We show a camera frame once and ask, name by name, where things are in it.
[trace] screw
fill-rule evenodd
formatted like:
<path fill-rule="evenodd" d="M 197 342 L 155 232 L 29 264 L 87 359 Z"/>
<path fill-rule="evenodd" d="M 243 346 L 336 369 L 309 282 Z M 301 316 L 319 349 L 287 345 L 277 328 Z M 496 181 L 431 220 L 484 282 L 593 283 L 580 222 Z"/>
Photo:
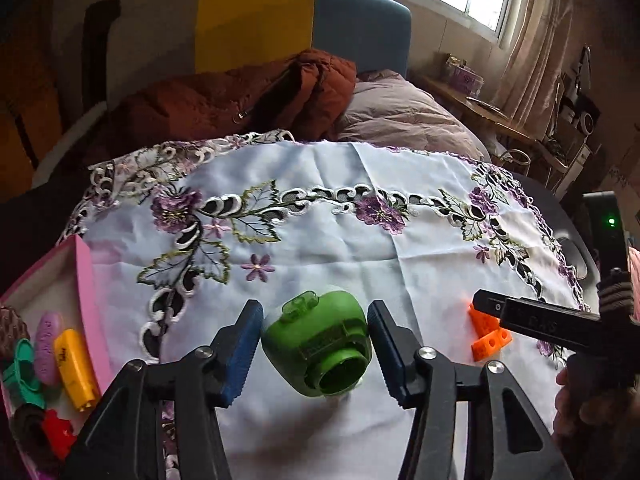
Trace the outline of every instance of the screw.
<path fill-rule="evenodd" d="M 418 349 L 418 355 L 422 358 L 422 359 L 435 359 L 438 355 L 438 353 L 436 352 L 435 348 L 431 348 L 430 346 L 423 346 L 422 348 Z"/>
<path fill-rule="evenodd" d="M 504 371 L 504 365 L 500 361 L 491 361 L 486 367 L 492 374 L 501 374 Z"/>
<path fill-rule="evenodd" d="M 213 355 L 213 350 L 209 346 L 201 346 L 196 348 L 196 357 L 198 359 L 208 359 Z"/>
<path fill-rule="evenodd" d="M 139 372 L 142 370 L 142 367 L 145 365 L 145 362 L 141 359 L 133 359 L 127 363 L 127 366 L 132 370 Z"/>

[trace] blue headboard panel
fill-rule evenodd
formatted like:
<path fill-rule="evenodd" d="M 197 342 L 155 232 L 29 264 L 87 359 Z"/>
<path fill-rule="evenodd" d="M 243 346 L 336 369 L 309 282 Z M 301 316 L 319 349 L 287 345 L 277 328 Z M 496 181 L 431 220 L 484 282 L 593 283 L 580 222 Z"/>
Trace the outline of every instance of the blue headboard panel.
<path fill-rule="evenodd" d="M 358 72 L 406 76 L 411 12 L 393 0 L 316 0 L 312 46 L 352 60 Z"/>

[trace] orange toy block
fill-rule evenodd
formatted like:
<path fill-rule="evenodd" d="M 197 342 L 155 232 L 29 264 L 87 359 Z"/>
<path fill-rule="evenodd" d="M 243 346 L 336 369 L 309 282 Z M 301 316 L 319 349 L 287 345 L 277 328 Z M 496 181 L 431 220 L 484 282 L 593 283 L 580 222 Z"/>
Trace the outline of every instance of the orange toy block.
<path fill-rule="evenodd" d="M 471 345 L 474 361 L 481 361 L 482 359 L 491 357 L 500 348 L 510 343 L 512 339 L 510 332 L 503 328 L 489 332 L 487 335 L 474 341 Z"/>
<path fill-rule="evenodd" d="M 469 316 L 471 317 L 471 323 L 473 323 L 478 337 L 484 337 L 500 328 L 500 320 L 497 317 L 489 316 L 484 312 L 478 312 L 474 308 L 473 303 L 469 304 Z"/>

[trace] teal toy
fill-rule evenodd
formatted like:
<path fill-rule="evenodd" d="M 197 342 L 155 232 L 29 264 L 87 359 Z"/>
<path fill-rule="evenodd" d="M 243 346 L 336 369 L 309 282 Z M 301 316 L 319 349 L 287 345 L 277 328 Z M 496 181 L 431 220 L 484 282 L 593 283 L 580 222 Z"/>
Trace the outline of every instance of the teal toy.
<path fill-rule="evenodd" d="M 33 369 L 34 351 L 28 339 L 20 339 L 15 346 L 14 362 L 2 374 L 4 387 L 9 391 L 14 407 L 28 402 L 44 409 L 40 381 Z"/>
<path fill-rule="evenodd" d="M 309 290 L 275 317 L 265 319 L 262 348 L 299 393 L 332 396 L 357 384 L 371 361 L 371 343 L 367 319 L 351 294 L 336 290 L 318 297 Z"/>

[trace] purple toy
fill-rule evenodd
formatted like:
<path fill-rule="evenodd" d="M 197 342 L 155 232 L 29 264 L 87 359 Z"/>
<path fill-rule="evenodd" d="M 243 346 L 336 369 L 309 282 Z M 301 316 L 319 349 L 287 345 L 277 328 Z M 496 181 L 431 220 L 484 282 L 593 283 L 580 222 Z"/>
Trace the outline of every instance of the purple toy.
<path fill-rule="evenodd" d="M 42 384 L 56 386 L 60 383 L 60 372 L 56 364 L 53 342 L 62 333 L 62 316 L 57 312 L 45 312 L 40 318 L 35 337 L 35 359 L 33 368 Z"/>

